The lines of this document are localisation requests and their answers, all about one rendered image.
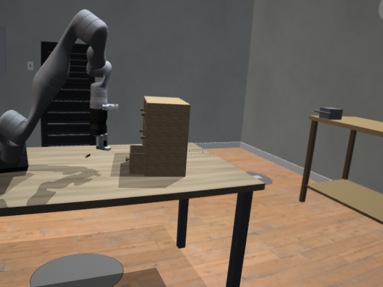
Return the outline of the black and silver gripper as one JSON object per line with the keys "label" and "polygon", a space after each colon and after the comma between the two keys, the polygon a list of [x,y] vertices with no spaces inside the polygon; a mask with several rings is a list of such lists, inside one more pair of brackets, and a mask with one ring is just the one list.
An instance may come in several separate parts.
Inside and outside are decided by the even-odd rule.
{"label": "black and silver gripper", "polygon": [[99,149],[103,150],[104,146],[108,146],[106,110],[118,109],[118,104],[107,104],[107,97],[90,97],[89,109],[91,119],[90,134],[99,137]]}

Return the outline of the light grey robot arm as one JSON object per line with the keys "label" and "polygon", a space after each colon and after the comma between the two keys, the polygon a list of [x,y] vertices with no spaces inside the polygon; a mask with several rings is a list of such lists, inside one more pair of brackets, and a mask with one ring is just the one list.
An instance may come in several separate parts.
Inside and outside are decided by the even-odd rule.
{"label": "light grey robot arm", "polygon": [[14,110],[9,110],[0,117],[2,161],[11,164],[21,159],[26,140],[68,79],[71,50],[77,38],[90,45],[87,50],[87,74],[103,78],[101,82],[91,84],[90,96],[107,97],[107,85],[112,70],[110,62],[105,58],[107,35],[107,25],[90,11],[81,10],[76,14],[57,46],[34,76],[32,107],[28,119]]}

